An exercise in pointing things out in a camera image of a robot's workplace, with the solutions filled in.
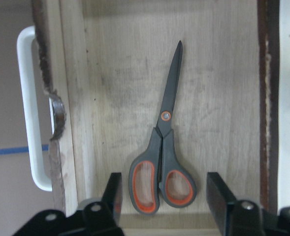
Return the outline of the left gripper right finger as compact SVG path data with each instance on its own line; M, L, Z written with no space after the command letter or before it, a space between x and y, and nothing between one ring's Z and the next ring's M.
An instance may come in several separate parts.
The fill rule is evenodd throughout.
M206 200L223 236L290 236L290 206L278 215L237 199L217 172L208 172Z

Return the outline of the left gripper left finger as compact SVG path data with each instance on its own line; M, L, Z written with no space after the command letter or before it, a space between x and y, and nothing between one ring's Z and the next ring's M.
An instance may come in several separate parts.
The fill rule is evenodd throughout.
M82 201L75 213L48 209L34 215L15 236L123 236L118 226L122 207L122 174L111 173L101 199Z

